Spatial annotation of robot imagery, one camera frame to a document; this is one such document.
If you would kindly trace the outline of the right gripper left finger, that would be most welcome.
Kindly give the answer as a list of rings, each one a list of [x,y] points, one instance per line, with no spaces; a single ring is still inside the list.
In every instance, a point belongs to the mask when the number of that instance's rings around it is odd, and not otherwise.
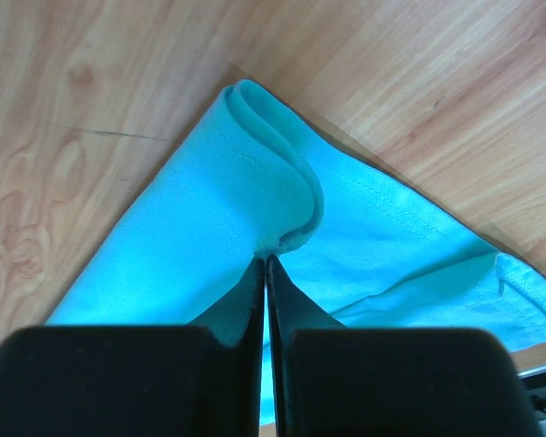
[[[255,436],[265,264],[174,326],[18,330],[0,345],[0,436]]]

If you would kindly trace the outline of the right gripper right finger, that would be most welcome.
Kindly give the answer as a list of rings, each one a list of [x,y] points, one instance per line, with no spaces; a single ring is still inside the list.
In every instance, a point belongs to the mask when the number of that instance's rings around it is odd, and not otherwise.
[[[477,329],[348,329],[266,270],[280,436],[536,436],[509,353]]]

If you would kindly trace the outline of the teal t shirt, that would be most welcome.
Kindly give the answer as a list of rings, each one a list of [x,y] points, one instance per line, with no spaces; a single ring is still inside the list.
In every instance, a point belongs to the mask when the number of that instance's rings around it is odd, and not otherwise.
[[[47,319],[185,325],[265,264],[259,424],[276,423],[267,263],[348,329],[477,329],[546,342],[546,279],[258,84],[225,88]]]

